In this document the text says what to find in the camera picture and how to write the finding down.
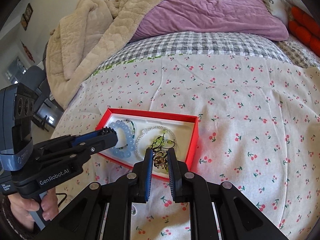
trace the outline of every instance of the picture frame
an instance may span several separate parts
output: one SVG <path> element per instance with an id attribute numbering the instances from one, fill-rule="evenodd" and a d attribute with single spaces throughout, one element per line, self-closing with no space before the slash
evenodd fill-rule
<path id="1" fill-rule="evenodd" d="M 28 27 L 28 22 L 26 21 L 24 14 L 22 14 L 22 16 L 21 16 L 20 23 L 21 23 L 22 27 L 24 28 L 24 30 L 26 31 L 27 27 Z"/>
<path id="2" fill-rule="evenodd" d="M 33 9 L 31 7 L 31 4 L 28 3 L 27 8 L 23 14 L 27 23 L 29 23 L 32 13 L 33 13 Z"/>

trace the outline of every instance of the pillow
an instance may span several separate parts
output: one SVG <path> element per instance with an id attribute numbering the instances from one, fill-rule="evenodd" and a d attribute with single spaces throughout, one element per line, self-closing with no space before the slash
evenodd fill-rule
<path id="1" fill-rule="evenodd" d="M 184 31 L 252 33 L 274 41 L 289 37 L 263 0 L 164 0 L 144 17 L 131 41 Z"/>
<path id="2" fill-rule="evenodd" d="M 284 5 L 283 0 L 263 0 L 266 4 L 269 12 L 283 24 L 288 27 L 288 12 L 286 11 L 286 7 Z"/>
<path id="3" fill-rule="evenodd" d="M 307 13 L 308 15 L 311 15 L 311 13 L 309 12 L 308 8 L 304 5 L 304 3 L 301 0 L 286 0 L 288 3 L 290 3 L 293 6 L 297 6 L 298 8 L 300 8 L 302 11 L 304 11 L 305 13 Z"/>

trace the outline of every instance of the jewelry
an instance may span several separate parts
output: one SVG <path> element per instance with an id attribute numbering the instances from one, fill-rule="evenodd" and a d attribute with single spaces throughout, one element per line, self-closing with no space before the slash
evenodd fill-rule
<path id="1" fill-rule="evenodd" d="M 167 170 L 168 169 L 168 153 L 166 151 L 159 151 L 153 155 L 153 165 L 159 169 L 159 167 Z"/>
<path id="2" fill-rule="evenodd" d="M 125 122 L 131 122 L 132 127 L 133 127 L 133 134 L 131 133 L 129 126 L 126 125 Z M 131 151 L 135 150 L 135 145 L 134 145 L 134 136 L 135 136 L 135 127 L 132 121 L 126 119 L 126 120 L 118 120 L 115 123 L 112 122 L 110 124 L 110 128 L 114 129 L 114 128 L 121 128 L 124 131 L 125 134 L 125 138 L 126 138 L 126 145 L 122 146 L 122 147 L 112 147 L 110 148 L 111 153 L 120 158 L 128 158 L 131 156 Z"/>
<path id="3" fill-rule="evenodd" d="M 162 149 L 170 149 L 170 148 L 174 148 L 176 146 L 176 143 L 174 141 L 171 140 L 167 140 L 167 143 L 174 143 L 173 146 L 166 148 L 164 147 L 164 143 L 165 143 L 165 139 L 164 139 L 164 135 L 165 135 L 165 130 L 162 136 L 158 136 L 156 139 L 153 140 L 151 146 L 149 147 L 150 149 L 153 149 L 154 153 L 160 152 L 163 150 Z"/>
<path id="4" fill-rule="evenodd" d="M 135 205 L 132 204 L 131 206 L 131 215 L 136 216 L 138 213 L 137 208 Z"/>
<path id="5" fill-rule="evenodd" d="M 141 155 L 139 154 L 138 144 L 139 144 L 141 138 L 142 138 L 145 134 L 147 134 L 149 131 L 151 131 L 151 130 L 153 130 L 153 129 L 160 129 L 160 130 L 164 130 L 165 132 L 170 133 L 170 135 L 172 136 L 172 140 L 171 140 L 171 141 L 174 143 L 173 148 L 175 148 L 175 146 L 176 146 L 176 137 L 175 137 L 174 133 L 171 132 L 168 128 L 166 128 L 166 127 L 164 127 L 164 126 L 153 126 L 153 127 L 151 127 L 151 128 L 148 128 L 148 129 L 143 129 L 143 130 L 142 130 L 142 134 L 137 138 L 137 141 L 136 141 L 136 155 L 137 155 L 137 157 L 138 157 L 140 160 L 142 160 L 142 161 L 143 161 L 143 158 L 142 158 Z"/>

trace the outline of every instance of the human hand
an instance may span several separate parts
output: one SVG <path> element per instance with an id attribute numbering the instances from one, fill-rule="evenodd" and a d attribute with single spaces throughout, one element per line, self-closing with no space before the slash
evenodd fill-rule
<path id="1" fill-rule="evenodd" d="M 33 231 L 34 220 L 29 214 L 29 211 L 38 211 L 39 204 L 34 199 L 24 199 L 19 193 L 8 196 L 11 203 L 11 212 L 14 217 L 29 231 Z M 44 196 L 41 207 L 43 209 L 43 218 L 48 221 L 53 219 L 58 213 L 58 198 L 56 196 L 56 189 L 48 190 L 47 195 Z"/>

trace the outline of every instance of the metal screw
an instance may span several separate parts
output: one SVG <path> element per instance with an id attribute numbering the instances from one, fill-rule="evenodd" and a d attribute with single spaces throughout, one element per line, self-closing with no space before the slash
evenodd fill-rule
<path id="1" fill-rule="evenodd" d="M 127 174 L 128 179 L 135 179 L 136 177 L 137 177 L 137 174 L 135 174 L 134 172 L 130 172 Z"/>
<path id="2" fill-rule="evenodd" d="M 232 184 L 229 181 L 225 181 L 224 183 L 222 183 L 222 186 L 226 189 L 231 189 L 232 188 Z"/>
<path id="3" fill-rule="evenodd" d="M 92 189 L 92 190 L 95 190 L 95 189 L 99 188 L 99 184 L 96 183 L 96 182 L 91 183 L 90 186 L 89 186 L 89 188 Z"/>
<path id="4" fill-rule="evenodd" d="M 184 176 L 187 178 L 187 179 L 193 179 L 194 178 L 194 174 L 192 172 L 186 172 L 184 174 Z"/>

